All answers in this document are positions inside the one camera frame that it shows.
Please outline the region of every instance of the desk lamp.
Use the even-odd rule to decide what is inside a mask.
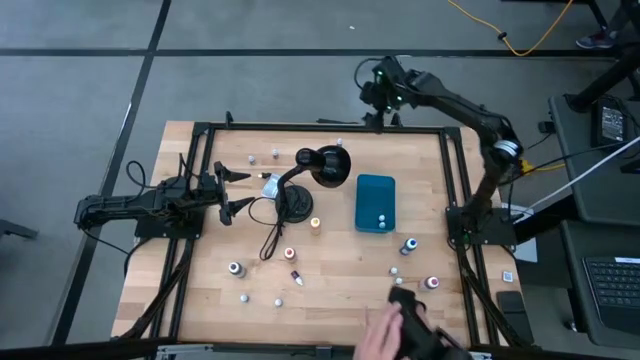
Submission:
[[[340,146],[328,145],[318,150],[300,149],[296,153],[296,166],[278,179],[278,194],[276,195],[276,212],[278,220],[274,230],[260,250],[260,259],[268,260],[273,256],[278,239],[282,235],[284,222],[299,223],[311,215],[313,211],[313,197],[309,190],[300,185],[285,187],[294,176],[305,171],[311,171],[311,176],[320,185],[335,188],[349,177],[351,157],[347,150]],[[275,232],[273,241],[269,242]]]

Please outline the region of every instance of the wooden table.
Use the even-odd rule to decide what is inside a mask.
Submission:
[[[167,123],[153,184],[176,175],[178,154],[188,152],[193,124]],[[478,140],[472,130],[461,130],[470,183],[475,190],[483,173]],[[283,174],[294,166],[294,155],[300,148],[335,144],[338,138],[343,139],[352,160],[350,176],[342,186],[323,188],[308,172],[293,179],[313,195],[312,216],[322,221],[320,235],[310,233],[308,221],[289,224],[274,257],[263,262],[258,252],[270,226],[253,222],[247,209],[229,227],[218,221],[217,208],[207,212],[203,234],[193,253],[180,341],[355,345],[363,334],[366,316],[375,316],[385,304],[394,280],[388,270],[395,266],[404,279],[402,286],[407,289],[416,290],[418,281],[427,276],[440,279],[438,289],[418,292],[418,298],[428,305],[432,325],[469,344],[457,260],[445,241],[443,211],[448,200],[437,136],[218,130],[210,171],[213,172],[214,161],[222,161],[232,171],[251,173],[254,176],[250,179],[227,185],[227,191],[231,200],[257,197],[265,184],[257,177],[260,172]],[[277,160],[271,156],[273,148],[280,152]],[[449,148],[460,201],[462,191],[453,143]],[[256,165],[249,164],[249,155],[256,157]],[[195,163],[200,163],[199,156]],[[395,178],[395,232],[355,231],[356,178],[362,173]],[[270,200],[256,202],[252,213],[265,222],[275,220]],[[418,248],[409,256],[401,256],[398,249],[409,237],[418,240]],[[132,257],[113,335],[129,329],[155,296],[167,244],[167,239],[153,239]],[[284,260],[286,247],[297,251],[298,261],[293,265]],[[519,291],[512,258],[497,246],[484,246],[483,251],[494,301],[497,291]],[[229,274],[227,267],[231,261],[247,268],[246,278],[237,279]],[[294,269],[303,277],[304,286],[296,285],[291,278]],[[513,283],[502,281],[505,270],[513,272]],[[250,301],[242,303],[241,294],[248,294]],[[274,307],[276,298],[283,300],[281,308]],[[165,307],[161,335],[168,333],[172,302],[169,299]],[[477,299],[475,303],[481,340],[487,342],[482,307]]]

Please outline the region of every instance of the concrete floor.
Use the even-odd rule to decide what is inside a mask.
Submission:
[[[4,0],[1,48],[146,48],[161,0]],[[518,48],[533,44],[561,5],[461,1],[509,32]],[[605,15],[614,2],[601,3]],[[543,44],[573,49],[597,30],[585,6],[574,6]],[[495,33],[442,1],[173,1],[160,48],[503,49]],[[125,162],[153,169],[167,120],[355,121],[367,106],[352,74],[361,57],[155,58]],[[452,91],[507,115],[524,144],[541,138],[547,98],[577,92],[610,62],[571,59],[404,58],[406,68],[439,76]],[[99,189],[142,64],[141,57],[0,56],[0,218],[40,230],[37,240],[0,243],[0,348],[48,341],[81,233],[72,224],[78,199]],[[368,69],[361,72],[368,77]],[[626,83],[613,94],[629,96]],[[414,125],[455,125],[432,110],[402,111]],[[527,154],[533,163],[560,154],[554,137]],[[137,191],[126,176],[115,194]],[[528,205],[566,181],[562,171],[527,177],[514,201]],[[104,227],[101,237],[131,248],[133,223]],[[122,287],[123,256],[98,245],[70,342],[109,337]],[[525,287],[536,342],[545,349],[638,358],[640,352],[596,347],[564,330],[560,290]],[[230,358],[246,358],[233,355]]]

